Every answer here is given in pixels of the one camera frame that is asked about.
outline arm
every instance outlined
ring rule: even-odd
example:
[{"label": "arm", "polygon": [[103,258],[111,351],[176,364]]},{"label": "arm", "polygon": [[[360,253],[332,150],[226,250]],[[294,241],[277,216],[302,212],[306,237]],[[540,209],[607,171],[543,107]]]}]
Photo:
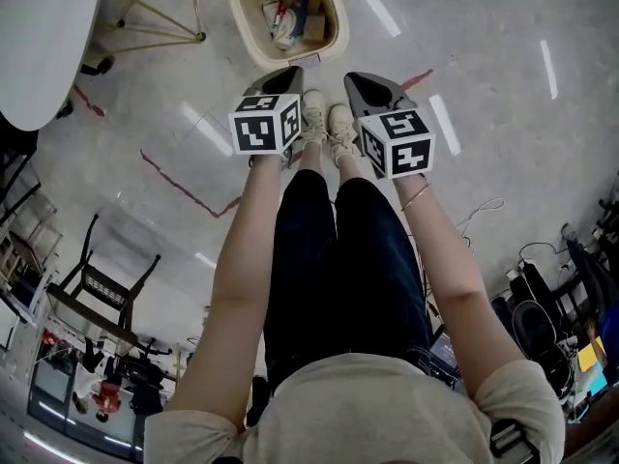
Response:
[{"label": "arm", "polygon": [[[425,184],[420,176],[396,179],[402,206]],[[431,188],[417,197],[404,215],[454,346],[464,385],[474,396],[496,369],[524,356],[494,314],[479,268]]]},{"label": "arm", "polygon": [[166,411],[204,411],[243,428],[269,301],[280,178],[280,156],[256,158],[221,249],[204,333]]},{"label": "arm", "polygon": [[584,328],[587,331],[587,336],[589,337],[589,342],[591,342],[591,347],[593,347],[593,352],[595,353],[597,360],[602,365],[602,369],[604,369],[608,366],[608,359],[596,339],[596,327],[594,323],[589,320],[585,323]]}]

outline caster wheel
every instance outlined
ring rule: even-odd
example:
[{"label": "caster wheel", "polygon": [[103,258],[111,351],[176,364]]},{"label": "caster wheel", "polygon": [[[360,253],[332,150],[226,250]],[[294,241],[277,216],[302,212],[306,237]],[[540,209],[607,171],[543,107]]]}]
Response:
[{"label": "caster wheel", "polygon": [[65,105],[56,114],[57,119],[64,119],[74,113],[74,103],[71,100],[67,100]]},{"label": "caster wheel", "polygon": [[105,57],[103,60],[101,60],[101,62],[97,66],[97,72],[108,73],[113,65],[114,65],[114,57],[112,57],[111,55],[109,57]]}]

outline person in red shirt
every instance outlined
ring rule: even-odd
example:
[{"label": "person in red shirt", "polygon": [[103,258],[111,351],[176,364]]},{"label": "person in red shirt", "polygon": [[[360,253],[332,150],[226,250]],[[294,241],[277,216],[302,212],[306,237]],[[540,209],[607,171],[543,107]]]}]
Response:
[{"label": "person in red shirt", "polygon": [[100,422],[106,422],[110,414],[117,413],[121,406],[120,386],[122,383],[121,376],[114,370],[114,360],[107,360],[105,367],[106,380],[101,383],[99,393],[94,394],[93,400],[99,407],[96,418]]}]

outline red line on floor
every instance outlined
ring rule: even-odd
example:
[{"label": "red line on floor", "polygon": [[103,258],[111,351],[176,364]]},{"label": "red line on floor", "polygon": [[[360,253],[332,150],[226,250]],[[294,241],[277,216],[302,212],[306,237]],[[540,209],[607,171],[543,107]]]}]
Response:
[{"label": "red line on floor", "polygon": [[223,211],[217,213],[214,212],[213,210],[211,210],[208,206],[206,206],[202,201],[200,201],[197,197],[195,197],[193,194],[191,194],[188,190],[186,190],[185,188],[183,188],[183,186],[181,186],[180,184],[178,184],[177,182],[173,181],[169,175],[167,175],[165,172],[162,171],[162,169],[151,159],[149,159],[142,150],[139,150],[139,154],[142,156],[142,159],[144,161],[146,161],[147,163],[153,165],[157,171],[159,172],[159,174],[166,179],[172,186],[174,186],[175,188],[177,188],[178,190],[180,190],[181,192],[183,192],[183,194],[185,194],[191,201],[193,201],[196,205],[201,206],[202,208],[204,208],[207,212],[209,212],[211,214],[211,216],[213,218],[220,218],[223,217],[223,215],[225,215],[227,212],[229,212],[230,210],[232,210],[232,208],[235,208],[236,206],[239,206],[239,203],[241,202],[241,196],[233,199],[232,201],[230,201],[226,207],[223,209]]},{"label": "red line on floor", "polygon": [[77,84],[74,84],[74,89],[75,92],[77,93],[77,95],[82,98],[84,100],[84,102],[86,103],[86,107],[95,112],[95,115],[98,115],[99,117],[104,117],[105,113],[103,112],[103,110],[101,110],[98,106],[96,106],[95,104],[91,104],[88,101],[88,97],[84,94],[84,92],[81,90],[81,88],[79,86],[77,86]]},{"label": "red line on floor", "polygon": [[404,81],[402,83],[402,85],[401,85],[402,89],[404,91],[406,91],[407,89],[412,88],[415,84],[419,84],[420,82],[422,82],[426,77],[428,77],[433,72],[434,72],[433,69],[428,69],[424,73],[416,75],[415,77],[411,77],[410,79],[408,79],[407,81]]}]

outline person in blue clothing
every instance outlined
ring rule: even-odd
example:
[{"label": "person in blue clothing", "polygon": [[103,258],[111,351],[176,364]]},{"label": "person in blue clothing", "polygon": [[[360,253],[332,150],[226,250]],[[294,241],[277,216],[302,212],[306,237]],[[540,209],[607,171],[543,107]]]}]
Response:
[{"label": "person in blue clothing", "polygon": [[[609,387],[619,382],[619,285],[610,272],[588,253],[577,240],[574,230],[566,223],[561,235],[568,243],[568,252],[582,279],[595,320],[587,321],[585,331],[596,358],[604,370]],[[604,349],[596,341],[596,325]]]}]

